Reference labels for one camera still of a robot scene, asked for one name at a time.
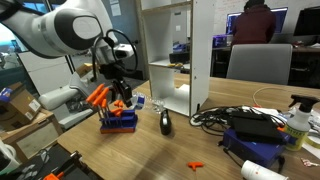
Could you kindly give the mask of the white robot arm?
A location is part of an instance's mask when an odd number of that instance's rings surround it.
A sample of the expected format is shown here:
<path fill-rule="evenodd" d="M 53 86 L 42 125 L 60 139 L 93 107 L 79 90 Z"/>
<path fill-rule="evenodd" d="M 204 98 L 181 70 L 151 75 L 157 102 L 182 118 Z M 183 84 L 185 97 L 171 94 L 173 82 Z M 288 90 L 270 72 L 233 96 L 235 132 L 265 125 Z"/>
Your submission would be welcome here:
<path fill-rule="evenodd" d="M 66 0 L 42 13 L 22 0 L 0 0 L 0 21 L 25 47 L 42 58 L 54 59 L 89 50 L 100 62 L 100 72 L 114 83 L 124 104 L 132 105 L 132 89 L 123 76 L 123 61 L 137 54 L 131 42 L 121 44 L 102 0 Z"/>

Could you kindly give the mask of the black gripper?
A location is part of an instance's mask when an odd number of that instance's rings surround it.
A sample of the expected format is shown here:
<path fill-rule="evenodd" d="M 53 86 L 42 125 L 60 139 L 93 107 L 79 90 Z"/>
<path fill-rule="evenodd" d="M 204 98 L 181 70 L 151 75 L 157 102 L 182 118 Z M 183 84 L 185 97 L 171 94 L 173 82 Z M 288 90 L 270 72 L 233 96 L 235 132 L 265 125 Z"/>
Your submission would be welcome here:
<path fill-rule="evenodd" d="M 118 85 L 119 93 L 122 96 L 124 104 L 127 107 L 130 107 L 132 105 L 132 89 L 129 86 L 129 84 L 124 80 L 124 72 L 121 70 L 120 66 L 116 65 L 115 63 L 103 64 L 99 67 L 99 72 L 104 76 L 106 80 L 110 82 L 110 85 L 112 86 L 112 99 L 117 98 Z"/>

